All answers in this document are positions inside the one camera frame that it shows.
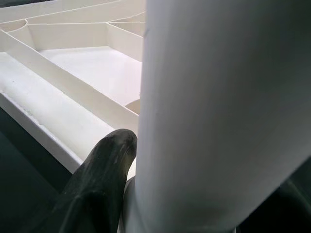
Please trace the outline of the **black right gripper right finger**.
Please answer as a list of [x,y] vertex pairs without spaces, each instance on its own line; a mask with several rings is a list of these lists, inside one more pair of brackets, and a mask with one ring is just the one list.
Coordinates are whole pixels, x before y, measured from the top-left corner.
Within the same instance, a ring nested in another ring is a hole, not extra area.
[[241,233],[311,231],[311,159],[305,161],[244,222]]

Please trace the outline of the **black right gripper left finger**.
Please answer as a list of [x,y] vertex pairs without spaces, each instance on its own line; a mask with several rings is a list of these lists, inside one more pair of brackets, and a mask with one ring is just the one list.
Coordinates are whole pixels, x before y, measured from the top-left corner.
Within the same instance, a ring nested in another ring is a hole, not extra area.
[[112,131],[92,149],[34,233],[115,233],[137,136]]

